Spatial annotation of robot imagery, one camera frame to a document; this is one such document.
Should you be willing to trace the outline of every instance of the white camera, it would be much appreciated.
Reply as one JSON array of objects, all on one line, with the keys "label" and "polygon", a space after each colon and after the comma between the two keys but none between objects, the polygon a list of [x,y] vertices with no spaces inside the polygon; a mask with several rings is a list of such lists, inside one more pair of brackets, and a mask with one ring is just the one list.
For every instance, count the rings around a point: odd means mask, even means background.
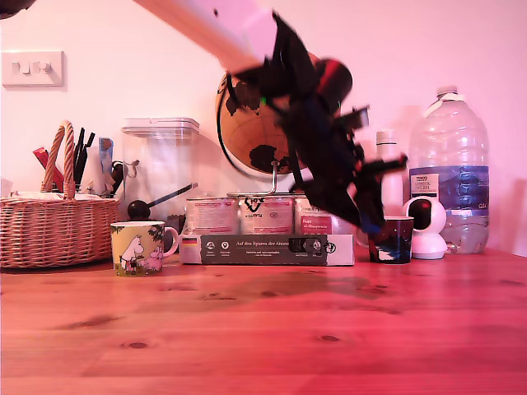
[{"label": "white camera", "polygon": [[436,197],[418,196],[408,200],[403,211],[413,217],[412,257],[441,259],[447,250],[439,234],[446,223],[446,211]]}]

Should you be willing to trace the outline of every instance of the plastic water bottle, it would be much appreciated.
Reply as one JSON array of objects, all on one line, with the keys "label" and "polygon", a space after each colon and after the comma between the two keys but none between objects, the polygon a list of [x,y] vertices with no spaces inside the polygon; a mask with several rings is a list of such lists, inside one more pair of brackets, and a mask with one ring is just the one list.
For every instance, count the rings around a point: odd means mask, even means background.
[{"label": "plastic water bottle", "polygon": [[[395,140],[392,129],[377,132],[377,158],[382,160],[397,160],[401,150]],[[400,216],[403,210],[403,174],[393,172],[385,174],[381,182],[381,199],[385,216]]]},{"label": "plastic water bottle", "polygon": [[482,120],[456,86],[437,101],[413,132],[409,150],[412,198],[439,198],[446,209],[441,236],[451,253],[480,253],[488,239],[488,138]]}]

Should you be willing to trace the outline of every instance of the moomin mug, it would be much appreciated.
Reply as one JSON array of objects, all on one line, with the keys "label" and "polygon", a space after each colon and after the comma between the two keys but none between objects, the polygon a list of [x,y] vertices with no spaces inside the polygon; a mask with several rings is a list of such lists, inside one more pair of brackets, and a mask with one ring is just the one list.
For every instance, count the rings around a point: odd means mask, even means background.
[{"label": "moomin mug", "polygon": [[[163,236],[170,232],[172,247],[163,251]],[[178,231],[163,221],[130,221],[111,224],[112,255],[118,276],[148,276],[162,269],[163,258],[178,248]]]}]

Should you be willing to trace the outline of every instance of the scoop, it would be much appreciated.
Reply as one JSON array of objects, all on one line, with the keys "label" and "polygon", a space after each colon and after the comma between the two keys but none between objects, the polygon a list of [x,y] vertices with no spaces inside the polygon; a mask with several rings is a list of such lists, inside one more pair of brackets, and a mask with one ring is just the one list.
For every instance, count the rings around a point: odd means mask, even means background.
[{"label": "scoop", "polygon": [[187,185],[186,187],[183,187],[182,189],[178,189],[177,191],[173,193],[169,193],[168,195],[165,195],[164,197],[160,197],[157,200],[154,200],[150,203],[145,203],[143,200],[134,200],[128,205],[128,216],[131,220],[147,220],[150,217],[150,209],[151,207],[154,207],[157,204],[166,202],[169,199],[175,198],[176,196],[179,196],[181,193],[185,193],[189,191],[192,188],[196,188],[198,186],[198,183],[192,183]]}]

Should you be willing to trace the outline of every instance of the can label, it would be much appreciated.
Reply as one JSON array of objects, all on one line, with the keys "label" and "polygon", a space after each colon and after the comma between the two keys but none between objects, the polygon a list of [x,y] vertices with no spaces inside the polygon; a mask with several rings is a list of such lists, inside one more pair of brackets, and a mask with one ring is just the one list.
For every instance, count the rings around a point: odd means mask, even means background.
[{"label": "can label", "polygon": [[412,198],[439,198],[452,215],[488,216],[488,166],[437,166],[410,170]]},{"label": "can label", "polygon": [[298,235],[351,235],[352,224],[311,206],[307,197],[295,199],[295,233]]},{"label": "can label", "polygon": [[240,230],[234,198],[187,201],[187,226],[196,235],[236,235]]},{"label": "can label", "polygon": [[243,235],[293,233],[292,197],[241,197]]}]

